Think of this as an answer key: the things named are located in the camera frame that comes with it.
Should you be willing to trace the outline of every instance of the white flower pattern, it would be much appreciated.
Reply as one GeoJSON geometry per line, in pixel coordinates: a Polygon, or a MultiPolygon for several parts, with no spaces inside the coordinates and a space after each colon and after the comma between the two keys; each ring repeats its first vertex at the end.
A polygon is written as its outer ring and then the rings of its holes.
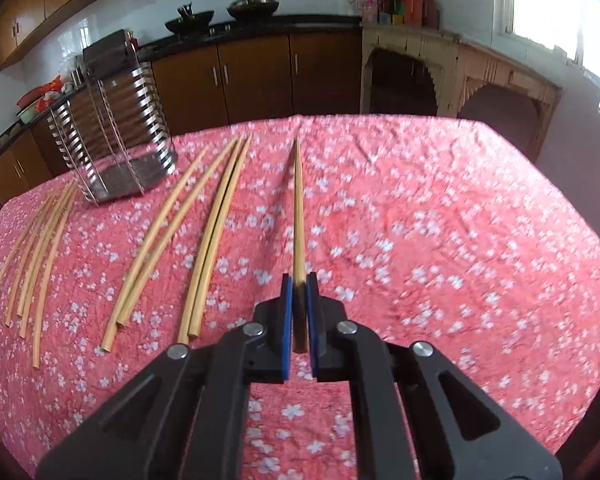
{"type": "MultiPolygon", "coordinates": [[[[0,438],[23,468],[33,474],[46,450],[174,341],[221,171],[187,214],[112,351],[99,346],[124,275],[174,183],[209,146],[188,192],[213,152],[247,134],[250,158],[192,346],[217,342],[250,320],[254,305],[280,293],[293,240],[293,178],[285,171],[300,136],[306,262],[321,293],[387,341],[435,339],[556,451],[600,386],[596,235],[483,124],[294,117],[177,137],[178,167],[163,185],[99,208],[77,200],[49,284],[40,370],[30,365],[30,336],[17,334],[20,319],[2,323],[13,285],[13,273],[7,275],[0,287],[0,438]]],[[[68,178],[5,205],[0,264],[32,211],[68,178]]],[[[356,462],[347,385],[317,386],[305,356],[293,358],[290,376],[285,385],[251,388],[243,477],[313,479],[328,464],[350,478],[356,462]]]]}

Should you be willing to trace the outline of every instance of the dish rack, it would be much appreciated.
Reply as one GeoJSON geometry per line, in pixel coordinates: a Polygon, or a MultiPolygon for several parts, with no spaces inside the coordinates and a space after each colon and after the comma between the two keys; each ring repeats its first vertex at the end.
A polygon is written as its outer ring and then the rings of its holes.
{"type": "Polygon", "coordinates": [[[144,194],[178,161],[151,64],[138,63],[123,30],[83,56],[85,88],[48,117],[56,144],[89,202],[144,194]]]}

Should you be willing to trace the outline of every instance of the wooden chopstick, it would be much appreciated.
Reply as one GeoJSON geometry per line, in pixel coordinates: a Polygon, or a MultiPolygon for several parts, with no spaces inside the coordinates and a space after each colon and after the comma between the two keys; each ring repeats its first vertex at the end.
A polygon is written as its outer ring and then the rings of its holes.
{"type": "Polygon", "coordinates": [[[304,302],[304,284],[306,283],[305,244],[304,244],[304,185],[302,183],[302,151],[300,139],[296,137],[296,160],[294,163],[294,288],[293,309],[294,352],[305,353],[306,343],[306,305],[304,302]]]}
{"type": "Polygon", "coordinates": [[[62,218],[58,223],[58,228],[56,229],[56,236],[51,244],[51,249],[49,250],[49,256],[46,258],[46,267],[45,272],[42,275],[42,283],[40,284],[40,293],[38,295],[38,307],[36,309],[36,320],[34,323],[33,329],[33,367],[40,368],[40,337],[42,335],[42,314],[45,307],[46,300],[46,290],[49,285],[49,278],[51,277],[51,270],[54,266],[54,260],[56,259],[56,255],[58,254],[58,248],[60,247],[60,240],[62,239],[62,233],[64,233],[64,227],[66,226],[67,219],[69,218],[69,213],[71,212],[72,206],[74,204],[75,199],[75,190],[71,198],[69,199],[66,207],[64,208],[64,212],[62,213],[62,218]]]}
{"type": "Polygon", "coordinates": [[[205,311],[206,294],[209,290],[209,283],[211,282],[211,272],[216,265],[216,254],[218,253],[218,245],[220,244],[220,237],[222,236],[222,230],[224,229],[224,220],[226,214],[229,211],[231,200],[234,197],[235,187],[240,179],[240,173],[244,165],[244,159],[247,156],[251,137],[247,137],[245,140],[240,157],[235,163],[234,171],[229,181],[229,186],[224,194],[224,200],[218,213],[218,219],[216,220],[216,226],[214,228],[211,241],[209,242],[209,248],[206,252],[205,264],[202,268],[202,274],[200,275],[200,281],[198,283],[198,290],[196,291],[196,297],[193,304],[193,311],[191,313],[191,321],[189,322],[189,335],[194,337],[200,336],[200,326],[202,325],[202,315],[205,311]]]}
{"type": "Polygon", "coordinates": [[[22,232],[20,232],[20,236],[18,236],[18,240],[16,240],[16,243],[14,243],[13,247],[11,248],[11,251],[9,252],[9,255],[7,256],[4,263],[2,264],[2,267],[0,268],[0,284],[2,283],[2,279],[4,278],[4,275],[7,273],[7,270],[9,269],[9,266],[11,265],[11,261],[13,260],[13,257],[16,255],[16,252],[18,252],[18,249],[20,248],[20,245],[22,244],[24,237],[27,234],[29,234],[32,225],[36,221],[36,218],[38,218],[38,216],[42,212],[43,207],[45,207],[45,205],[49,202],[49,200],[51,200],[52,196],[53,196],[53,193],[50,193],[49,196],[47,196],[45,198],[45,201],[42,203],[40,208],[38,208],[38,210],[33,215],[31,215],[31,218],[29,218],[29,220],[27,221],[27,224],[24,226],[24,229],[22,230],[22,232]]]}
{"type": "Polygon", "coordinates": [[[220,155],[218,155],[218,157],[216,157],[216,160],[214,160],[211,163],[211,165],[208,167],[208,169],[205,171],[205,173],[202,175],[202,177],[200,177],[200,179],[198,180],[196,185],[193,187],[193,189],[189,193],[189,197],[180,206],[180,209],[176,213],[176,216],[174,216],[173,220],[171,221],[171,224],[167,227],[167,230],[165,231],[164,235],[162,236],[160,243],[154,249],[149,260],[144,264],[144,267],[142,268],[142,272],[136,279],[136,282],[134,283],[134,287],[129,292],[126,303],[123,305],[122,310],[120,311],[120,315],[118,316],[117,319],[113,320],[112,324],[110,324],[107,327],[107,331],[105,332],[105,335],[102,339],[102,343],[100,344],[100,347],[103,350],[106,350],[107,352],[111,351],[111,347],[113,345],[113,339],[115,338],[116,332],[118,330],[117,324],[120,324],[122,326],[126,326],[128,324],[129,319],[131,318],[131,313],[133,312],[134,306],[138,302],[140,294],[142,293],[142,290],[144,289],[144,286],[146,285],[146,282],[149,279],[149,276],[151,275],[152,272],[154,272],[155,265],[158,262],[158,259],[160,258],[162,252],[167,247],[167,244],[169,243],[169,240],[171,239],[173,234],[180,227],[180,224],[184,220],[184,216],[186,215],[188,209],[191,207],[193,202],[196,200],[196,198],[200,194],[200,191],[202,190],[203,186],[206,184],[206,181],[209,179],[211,174],[216,170],[216,167],[218,166],[218,164],[220,164],[220,162],[224,159],[225,155],[229,152],[229,149],[231,149],[231,146],[232,146],[232,142],[229,142],[224,147],[224,150],[222,150],[220,155]]]}
{"type": "Polygon", "coordinates": [[[202,274],[202,266],[205,263],[206,252],[209,248],[209,242],[211,241],[211,236],[214,232],[214,228],[216,226],[216,220],[218,220],[218,212],[220,211],[220,206],[222,205],[222,201],[224,200],[224,195],[226,192],[226,188],[229,185],[229,181],[231,180],[231,175],[234,172],[235,161],[238,158],[238,153],[242,147],[243,142],[240,140],[234,147],[232,151],[231,158],[224,168],[224,173],[222,174],[222,180],[218,185],[218,190],[216,191],[216,198],[214,200],[214,204],[211,208],[211,213],[209,213],[209,218],[206,221],[205,232],[202,235],[202,240],[200,241],[200,246],[198,247],[198,254],[196,255],[196,263],[193,267],[193,272],[191,274],[191,282],[189,284],[189,290],[187,291],[187,298],[184,303],[184,310],[182,312],[182,320],[180,321],[180,330],[178,331],[178,342],[186,344],[189,342],[189,336],[187,335],[187,331],[189,330],[189,323],[191,321],[191,313],[193,311],[193,303],[196,299],[196,291],[198,290],[198,283],[200,282],[200,275],[202,274]]]}
{"type": "Polygon", "coordinates": [[[164,222],[164,219],[167,218],[167,215],[169,214],[169,211],[171,211],[173,204],[176,202],[180,193],[182,192],[184,187],[187,185],[187,180],[189,180],[189,178],[191,177],[193,172],[200,165],[200,162],[202,161],[202,158],[205,156],[207,149],[208,149],[208,146],[205,146],[200,151],[200,153],[198,154],[196,159],[191,163],[191,165],[189,166],[189,169],[187,171],[185,171],[182,178],[178,181],[176,186],[171,191],[166,202],[164,202],[164,204],[160,208],[160,211],[156,215],[154,222],[151,224],[151,227],[149,227],[149,230],[144,235],[144,239],[142,240],[142,245],[140,246],[140,249],[138,250],[138,254],[136,254],[136,258],[134,259],[134,262],[132,263],[131,268],[128,270],[128,272],[125,276],[125,281],[122,285],[122,288],[120,289],[120,294],[118,295],[116,304],[113,307],[113,311],[112,311],[111,317],[109,319],[109,323],[107,325],[107,330],[110,330],[111,327],[115,328],[116,320],[118,319],[118,316],[120,315],[120,312],[122,311],[122,308],[125,305],[126,298],[128,298],[129,292],[131,291],[131,289],[134,286],[134,283],[136,282],[136,277],[138,276],[140,269],[142,268],[144,259],[147,255],[147,253],[149,252],[151,245],[154,243],[154,239],[155,239],[156,235],[158,234],[158,231],[160,230],[162,223],[164,222]]]}
{"type": "Polygon", "coordinates": [[[45,221],[46,216],[48,215],[49,208],[51,207],[54,199],[58,196],[58,192],[53,192],[48,199],[43,203],[40,208],[40,212],[36,220],[33,222],[31,227],[31,231],[29,233],[29,238],[27,239],[27,243],[24,246],[22,251],[22,256],[20,257],[20,261],[18,263],[18,267],[16,268],[16,275],[13,279],[13,284],[11,285],[11,292],[9,294],[9,305],[7,307],[7,313],[4,316],[4,324],[9,326],[11,324],[11,314],[13,313],[13,306],[16,300],[16,294],[18,292],[18,288],[20,286],[20,279],[22,277],[22,271],[24,270],[24,266],[27,263],[27,259],[29,257],[29,253],[31,252],[31,248],[33,246],[33,241],[36,239],[38,232],[40,231],[40,226],[42,222],[45,221]]]}
{"type": "Polygon", "coordinates": [[[22,321],[20,322],[20,337],[24,338],[27,335],[27,323],[29,322],[29,310],[31,308],[31,297],[33,295],[33,289],[36,286],[36,281],[38,280],[38,274],[40,273],[40,266],[42,265],[42,260],[46,253],[46,246],[49,243],[49,238],[51,238],[51,234],[53,233],[56,225],[58,225],[58,221],[60,219],[60,215],[62,210],[65,208],[69,199],[74,196],[74,182],[71,181],[64,188],[62,192],[62,196],[58,201],[58,204],[55,206],[54,211],[51,215],[51,218],[46,223],[40,238],[38,239],[38,243],[36,245],[36,249],[33,253],[33,259],[29,264],[29,269],[27,271],[27,275],[25,276],[24,285],[22,286],[22,292],[20,297],[20,302],[22,304],[22,321]]]}

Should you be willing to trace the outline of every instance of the kitchen utensil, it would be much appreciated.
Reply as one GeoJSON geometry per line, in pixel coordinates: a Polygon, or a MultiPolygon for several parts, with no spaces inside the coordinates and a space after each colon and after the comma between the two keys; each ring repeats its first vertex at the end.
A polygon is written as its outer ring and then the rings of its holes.
{"type": "Polygon", "coordinates": [[[206,146],[198,153],[196,160],[194,160],[191,163],[189,169],[185,171],[185,173],[182,175],[176,186],[173,187],[168,199],[162,203],[160,211],[155,216],[151,227],[149,227],[149,230],[144,234],[144,238],[142,239],[142,245],[140,245],[140,249],[136,254],[136,258],[134,259],[134,262],[132,263],[130,269],[126,272],[125,283],[123,283],[122,288],[120,289],[120,293],[118,294],[116,304],[113,307],[113,313],[111,314],[106,334],[110,333],[112,329],[115,329],[115,322],[118,319],[120,312],[122,312],[122,308],[125,306],[126,298],[128,298],[129,292],[136,283],[136,278],[140,273],[142,264],[144,264],[144,259],[149,253],[149,250],[151,249],[151,246],[154,243],[154,239],[158,234],[158,231],[162,228],[162,223],[164,222],[165,218],[167,218],[169,212],[171,211],[171,208],[173,207],[173,204],[175,204],[176,200],[180,196],[180,193],[187,185],[187,182],[190,179],[193,172],[196,171],[197,168],[200,166],[200,162],[202,161],[202,157],[205,155],[205,153],[206,146]]]}
{"type": "Polygon", "coordinates": [[[190,34],[195,31],[204,31],[209,26],[209,22],[214,16],[213,10],[206,10],[183,18],[182,16],[166,22],[164,24],[167,30],[173,34],[190,34]]]}
{"type": "Polygon", "coordinates": [[[178,7],[178,14],[185,19],[192,16],[193,11],[191,10],[191,2],[189,2],[187,5],[178,7]]]}
{"type": "Polygon", "coordinates": [[[48,122],[83,195],[101,204],[144,193],[178,160],[151,64],[139,64],[125,31],[83,51],[87,85],[48,122]]]}
{"type": "Polygon", "coordinates": [[[17,113],[17,117],[22,121],[23,124],[29,124],[33,119],[38,116],[38,112],[36,111],[36,103],[42,99],[42,97],[33,101],[29,106],[24,108],[17,113]]]}
{"type": "Polygon", "coordinates": [[[202,177],[196,182],[196,185],[191,189],[186,200],[184,200],[184,202],[180,205],[180,208],[178,209],[177,213],[171,220],[168,227],[165,229],[162,238],[160,239],[160,242],[156,245],[151,255],[149,256],[148,261],[144,264],[144,267],[142,268],[142,273],[136,279],[136,283],[134,284],[134,288],[129,293],[124,309],[122,310],[122,312],[120,312],[120,315],[118,316],[118,323],[127,324],[129,322],[131,312],[136,306],[136,303],[140,298],[140,294],[142,294],[142,290],[144,289],[146,282],[149,280],[149,277],[154,272],[155,266],[158,263],[160,256],[167,248],[167,245],[171,241],[171,238],[173,238],[173,235],[179,229],[180,225],[182,224],[182,221],[184,220],[185,215],[187,214],[187,211],[198,199],[198,196],[200,195],[202,188],[206,184],[206,181],[216,170],[218,164],[222,162],[225,155],[229,152],[229,148],[229,144],[224,147],[224,150],[222,150],[222,152],[220,153],[220,155],[218,155],[216,160],[214,160],[211,163],[211,165],[205,171],[202,177]]]}
{"type": "Polygon", "coordinates": [[[184,309],[182,313],[182,320],[180,321],[180,329],[178,331],[178,343],[189,343],[189,323],[191,322],[193,305],[196,299],[196,294],[198,293],[198,285],[200,284],[202,267],[205,265],[205,259],[209,249],[209,243],[211,242],[211,237],[216,227],[216,221],[218,220],[218,212],[220,211],[220,208],[222,206],[222,200],[224,200],[224,195],[226,193],[226,188],[229,184],[229,180],[231,180],[231,174],[234,171],[235,161],[238,158],[238,153],[240,152],[241,145],[242,141],[239,140],[238,143],[234,146],[233,151],[231,153],[231,157],[229,158],[229,162],[224,168],[222,180],[220,181],[220,184],[218,184],[218,189],[216,190],[216,198],[214,199],[214,204],[212,205],[211,212],[209,213],[206,220],[206,227],[202,235],[202,240],[200,240],[200,244],[198,245],[196,263],[191,273],[189,291],[187,292],[187,297],[184,302],[184,309]]]}
{"type": "Polygon", "coordinates": [[[235,188],[237,187],[238,180],[240,180],[240,174],[244,166],[244,159],[249,151],[249,144],[251,137],[247,137],[242,144],[240,155],[235,163],[234,170],[231,174],[228,187],[222,199],[222,205],[218,212],[218,218],[215,222],[214,233],[211,236],[209,247],[206,252],[205,264],[202,267],[202,274],[200,275],[200,281],[198,282],[198,291],[196,292],[196,299],[193,304],[193,310],[191,311],[191,321],[189,323],[189,336],[195,338],[200,337],[200,328],[202,326],[202,315],[205,311],[206,295],[209,292],[209,285],[211,283],[211,273],[216,268],[216,257],[218,256],[218,247],[220,245],[220,238],[222,237],[222,231],[224,230],[224,223],[226,221],[226,215],[231,207],[232,199],[234,198],[235,188]]]}
{"type": "Polygon", "coordinates": [[[260,20],[271,16],[279,5],[276,0],[236,0],[227,11],[236,20],[260,20]]]}

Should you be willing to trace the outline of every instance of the table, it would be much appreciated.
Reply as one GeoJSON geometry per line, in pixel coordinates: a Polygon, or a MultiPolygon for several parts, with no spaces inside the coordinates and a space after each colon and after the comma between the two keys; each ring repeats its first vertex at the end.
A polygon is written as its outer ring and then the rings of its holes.
{"type": "MultiPolygon", "coordinates": [[[[321,293],[387,341],[427,339],[555,452],[600,387],[600,241],[510,144],[470,121],[293,117],[175,139],[176,175],[99,208],[78,201],[52,272],[42,368],[31,330],[1,323],[0,437],[30,473],[50,446],[174,341],[221,173],[206,184],[111,353],[99,343],[144,232],[203,146],[252,135],[212,276],[203,331],[216,342],[275,297],[292,269],[292,143],[302,139],[307,270],[321,293]]],[[[61,177],[0,213],[0,263],[61,177]]],[[[292,380],[251,389],[244,478],[356,475],[348,387],[292,380]]]]}

